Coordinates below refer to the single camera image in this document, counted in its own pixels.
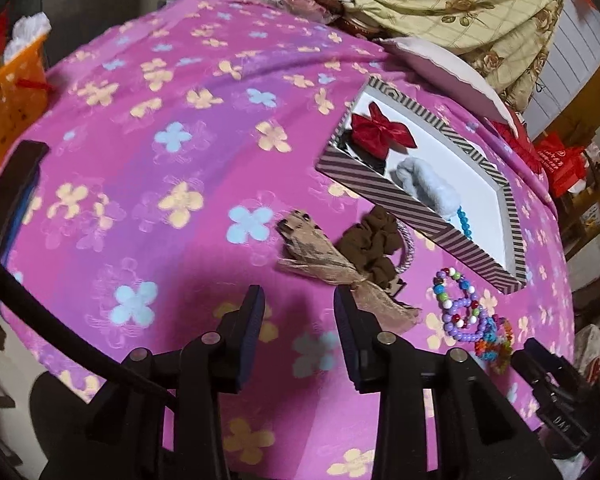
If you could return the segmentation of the red frilled cushion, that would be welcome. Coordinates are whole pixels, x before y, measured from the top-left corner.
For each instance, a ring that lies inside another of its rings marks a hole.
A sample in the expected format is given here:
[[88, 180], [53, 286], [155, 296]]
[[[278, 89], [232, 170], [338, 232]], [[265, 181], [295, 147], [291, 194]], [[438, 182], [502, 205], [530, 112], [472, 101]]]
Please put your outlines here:
[[515, 112], [512, 112], [510, 117], [513, 121], [512, 126], [505, 122], [494, 122], [492, 119], [490, 119], [490, 123], [513, 152], [524, 161], [534, 174], [539, 176], [543, 172], [542, 162], [528, 137], [526, 125]]

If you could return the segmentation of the striped white tray box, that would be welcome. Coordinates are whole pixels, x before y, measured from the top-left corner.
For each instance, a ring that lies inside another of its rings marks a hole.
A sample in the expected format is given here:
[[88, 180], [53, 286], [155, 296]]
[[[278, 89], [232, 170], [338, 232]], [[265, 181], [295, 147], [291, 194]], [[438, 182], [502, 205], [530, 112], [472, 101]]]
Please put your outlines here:
[[526, 286], [512, 188], [470, 142], [372, 77], [316, 163], [468, 266], [503, 294]]

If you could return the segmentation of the white pink pillow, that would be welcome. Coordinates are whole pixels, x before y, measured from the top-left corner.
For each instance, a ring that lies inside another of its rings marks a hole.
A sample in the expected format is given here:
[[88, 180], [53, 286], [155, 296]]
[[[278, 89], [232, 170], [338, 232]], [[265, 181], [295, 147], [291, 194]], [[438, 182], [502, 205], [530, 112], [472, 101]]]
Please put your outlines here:
[[466, 110], [491, 122], [506, 124], [517, 135], [512, 113], [498, 92], [457, 55], [417, 37], [384, 39], [380, 43]]

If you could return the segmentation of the beige floral quilt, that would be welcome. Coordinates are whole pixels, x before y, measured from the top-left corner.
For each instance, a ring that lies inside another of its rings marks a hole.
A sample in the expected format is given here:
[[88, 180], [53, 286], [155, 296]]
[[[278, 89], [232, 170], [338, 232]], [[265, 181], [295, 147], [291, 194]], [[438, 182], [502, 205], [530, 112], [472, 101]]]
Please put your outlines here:
[[564, 0], [314, 0], [365, 38], [417, 37], [476, 70], [513, 110], [529, 105]]

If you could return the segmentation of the dark brown scrunchie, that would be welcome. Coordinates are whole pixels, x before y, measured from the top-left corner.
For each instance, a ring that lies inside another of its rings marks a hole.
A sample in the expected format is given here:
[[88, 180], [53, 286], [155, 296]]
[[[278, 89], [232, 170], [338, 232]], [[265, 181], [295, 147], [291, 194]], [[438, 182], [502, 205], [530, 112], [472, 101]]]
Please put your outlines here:
[[378, 205], [345, 230], [335, 244], [358, 273], [366, 275], [381, 289], [387, 289], [398, 275], [390, 256], [402, 246], [396, 217]]

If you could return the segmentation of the pink floral bed sheet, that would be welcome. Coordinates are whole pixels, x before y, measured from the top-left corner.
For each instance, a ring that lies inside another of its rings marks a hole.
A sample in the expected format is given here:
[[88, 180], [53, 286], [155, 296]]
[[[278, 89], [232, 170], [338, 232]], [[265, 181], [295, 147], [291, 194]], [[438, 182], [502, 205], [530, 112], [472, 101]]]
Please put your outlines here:
[[50, 152], [7, 269], [108, 356], [181, 348], [250, 285], [264, 289], [252, 377], [222, 402], [235, 470], [370, 476], [378, 400], [348, 381], [332, 289], [279, 270], [275, 226], [300, 209], [337, 238], [370, 209], [315, 164], [372, 77], [431, 110], [506, 177], [526, 287], [505, 295], [477, 274], [469, 281], [517, 342], [572, 356], [571, 290], [546, 180], [377, 44], [257, 3], [176, 0], [56, 64], [54, 102], [27, 132]]

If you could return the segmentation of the light blue fluffy scrunchie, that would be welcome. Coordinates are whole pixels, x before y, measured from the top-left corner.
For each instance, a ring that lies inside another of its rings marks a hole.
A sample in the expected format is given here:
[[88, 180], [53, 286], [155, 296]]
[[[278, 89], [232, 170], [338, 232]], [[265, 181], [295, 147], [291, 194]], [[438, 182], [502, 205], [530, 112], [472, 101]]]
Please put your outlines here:
[[406, 156], [394, 168], [392, 178], [407, 195], [444, 220], [450, 220], [460, 209], [460, 193], [426, 160]]

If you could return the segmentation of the pink rhinestone bangle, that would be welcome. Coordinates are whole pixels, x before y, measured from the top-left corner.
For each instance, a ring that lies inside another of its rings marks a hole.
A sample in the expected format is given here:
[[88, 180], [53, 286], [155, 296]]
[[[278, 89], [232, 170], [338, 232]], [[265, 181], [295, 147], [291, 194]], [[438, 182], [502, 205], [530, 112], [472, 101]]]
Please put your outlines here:
[[408, 229], [408, 226], [402, 220], [396, 220], [396, 228], [402, 238], [402, 252], [399, 264], [396, 266], [396, 272], [403, 274], [412, 266], [415, 247], [412, 234]]

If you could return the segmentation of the orange plastic basket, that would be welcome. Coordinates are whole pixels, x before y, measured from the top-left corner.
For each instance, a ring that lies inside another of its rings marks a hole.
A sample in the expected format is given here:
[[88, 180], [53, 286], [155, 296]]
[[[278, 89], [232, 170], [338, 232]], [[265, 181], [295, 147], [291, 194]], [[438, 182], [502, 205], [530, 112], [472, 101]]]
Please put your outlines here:
[[46, 38], [38, 37], [0, 67], [0, 167], [12, 144], [46, 111], [52, 92], [43, 64]]

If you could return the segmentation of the tan lace bow hairclip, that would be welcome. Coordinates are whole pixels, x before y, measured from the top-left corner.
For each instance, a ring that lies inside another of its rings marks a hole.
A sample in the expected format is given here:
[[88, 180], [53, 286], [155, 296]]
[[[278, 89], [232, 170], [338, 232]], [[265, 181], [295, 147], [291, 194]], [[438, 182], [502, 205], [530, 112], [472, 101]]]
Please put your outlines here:
[[384, 330], [403, 334], [419, 322], [419, 309], [400, 306], [372, 282], [370, 274], [358, 272], [306, 212], [291, 211], [277, 222], [276, 231], [284, 242], [278, 260], [281, 269], [332, 286], [346, 286], [358, 307], [373, 313]]

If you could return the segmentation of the red shopping bag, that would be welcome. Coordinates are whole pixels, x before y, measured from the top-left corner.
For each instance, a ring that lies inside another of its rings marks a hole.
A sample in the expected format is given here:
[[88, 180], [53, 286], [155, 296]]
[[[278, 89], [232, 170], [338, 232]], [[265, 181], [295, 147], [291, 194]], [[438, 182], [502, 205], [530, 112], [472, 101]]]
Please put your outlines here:
[[586, 179], [583, 146], [565, 146], [554, 132], [541, 136], [534, 146], [548, 177], [550, 195], [554, 198], [563, 196], [573, 185]]

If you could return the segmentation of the black scrunchie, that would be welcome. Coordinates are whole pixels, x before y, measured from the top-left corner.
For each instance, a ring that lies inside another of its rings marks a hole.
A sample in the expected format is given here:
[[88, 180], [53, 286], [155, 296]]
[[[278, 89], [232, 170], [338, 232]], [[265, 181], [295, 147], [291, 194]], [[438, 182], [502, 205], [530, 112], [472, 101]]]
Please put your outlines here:
[[358, 160], [361, 164], [364, 164], [371, 170], [374, 170], [376, 174], [382, 176], [386, 171], [386, 160], [384, 158], [378, 158], [365, 148], [361, 148], [352, 139], [353, 131], [351, 129], [344, 129], [337, 140], [337, 148], [340, 151], [347, 153], [352, 158]]

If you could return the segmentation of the red satin bow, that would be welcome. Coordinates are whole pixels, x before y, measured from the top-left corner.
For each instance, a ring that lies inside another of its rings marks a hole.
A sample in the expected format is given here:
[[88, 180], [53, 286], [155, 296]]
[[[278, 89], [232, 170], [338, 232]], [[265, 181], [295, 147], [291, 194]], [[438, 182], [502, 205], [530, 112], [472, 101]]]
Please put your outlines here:
[[351, 140], [368, 154], [386, 159], [390, 148], [417, 148], [414, 136], [402, 122], [392, 122], [375, 102], [368, 104], [368, 114], [351, 115]]

